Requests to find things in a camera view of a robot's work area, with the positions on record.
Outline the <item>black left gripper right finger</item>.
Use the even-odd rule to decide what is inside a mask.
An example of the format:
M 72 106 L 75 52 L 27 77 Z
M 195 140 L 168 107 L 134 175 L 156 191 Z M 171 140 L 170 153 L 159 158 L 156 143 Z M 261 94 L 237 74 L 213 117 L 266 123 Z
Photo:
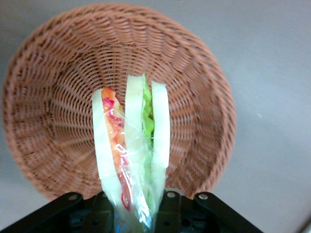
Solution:
M 165 191 L 155 222 L 156 233 L 260 233 L 261 230 L 210 192 L 193 199 Z

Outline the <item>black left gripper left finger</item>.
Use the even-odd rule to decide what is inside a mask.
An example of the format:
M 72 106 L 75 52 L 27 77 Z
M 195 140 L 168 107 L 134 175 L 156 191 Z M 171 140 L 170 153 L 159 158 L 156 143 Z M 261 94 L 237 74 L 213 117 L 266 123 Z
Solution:
M 84 199 L 79 193 L 69 192 L 1 232 L 113 233 L 114 207 L 103 191 L 89 199 Z

